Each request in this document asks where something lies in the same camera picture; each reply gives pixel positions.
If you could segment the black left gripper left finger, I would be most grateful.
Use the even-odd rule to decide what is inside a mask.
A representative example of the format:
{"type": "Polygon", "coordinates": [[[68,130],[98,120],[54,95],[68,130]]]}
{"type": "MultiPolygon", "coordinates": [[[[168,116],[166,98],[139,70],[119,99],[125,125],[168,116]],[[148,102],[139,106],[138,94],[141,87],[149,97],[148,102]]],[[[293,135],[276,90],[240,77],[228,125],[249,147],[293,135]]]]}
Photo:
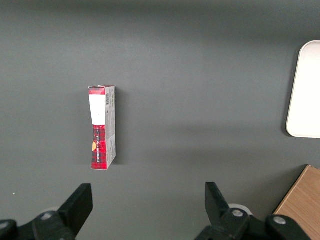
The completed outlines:
{"type": "Polygon", "coordinates": [[[93,210],[92,185],[82,183],[57,209],[47,210],[18,226],[13,219],[0,221],[2,240],[74,240],[93,210]]]}

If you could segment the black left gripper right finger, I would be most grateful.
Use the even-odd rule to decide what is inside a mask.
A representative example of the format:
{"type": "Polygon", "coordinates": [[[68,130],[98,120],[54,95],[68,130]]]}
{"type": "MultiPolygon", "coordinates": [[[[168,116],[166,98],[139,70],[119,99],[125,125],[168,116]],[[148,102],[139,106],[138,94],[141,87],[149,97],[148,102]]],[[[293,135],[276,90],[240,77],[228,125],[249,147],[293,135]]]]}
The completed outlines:
{"type": "Polygon", "coordinates": [[[205,210],[210,225],[197,240],[309,240],[301,226],[284,215],[269,215],[265,221],[238,207],[229,207],[215,182],[205,183],[205,210]]]}

